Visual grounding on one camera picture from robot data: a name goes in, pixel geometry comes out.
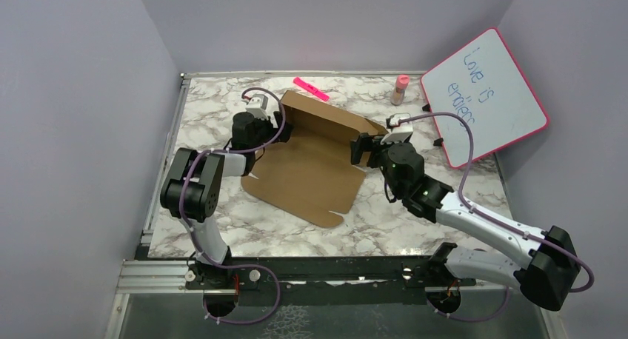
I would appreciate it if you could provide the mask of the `brown cardboard box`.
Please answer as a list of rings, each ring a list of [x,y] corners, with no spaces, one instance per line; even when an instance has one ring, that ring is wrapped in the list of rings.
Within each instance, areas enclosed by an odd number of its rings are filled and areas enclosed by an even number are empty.
[[[241,179],[248,194],[316,226],[343,222],[366,178],[350,163],[350,142],[366,133],[386,133],[368,118],[306,97],[283,94],[287,121],[293,126],[288,142],[268,146],[252,174]]]

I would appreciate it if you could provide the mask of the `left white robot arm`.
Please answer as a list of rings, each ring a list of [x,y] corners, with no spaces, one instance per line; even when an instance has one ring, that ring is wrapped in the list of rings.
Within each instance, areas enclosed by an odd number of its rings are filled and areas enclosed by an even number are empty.
[[[274,143],[286,143],[292,126],[284,114],[273,113],[276,125],[252,113],[233,116],[231,148],[200,152],[176,150],[160,191],[161,207],[186,227],[195,248],[198,274],[214,287],[224,287],[233,277],[230,248],[222,239],[213,214],[218,206],[222,179],[248,176]]]

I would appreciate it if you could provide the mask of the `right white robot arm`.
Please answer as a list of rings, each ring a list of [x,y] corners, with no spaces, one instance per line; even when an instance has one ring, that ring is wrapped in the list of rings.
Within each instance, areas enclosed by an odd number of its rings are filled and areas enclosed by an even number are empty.
[[[424,158],[409,141],[385,142],[384,135],[361,133],[350,142],[350,162],[384,177],[391,203],[401,202],[412,215],[460,230],[495,249],[495,253],[442,245],[427,265],[429,279],[444,285],[452,279],[476,279],[518,289],[530,302],[558,311],[581,271],[569,233],[543,230],[489,211],[425,173]]]

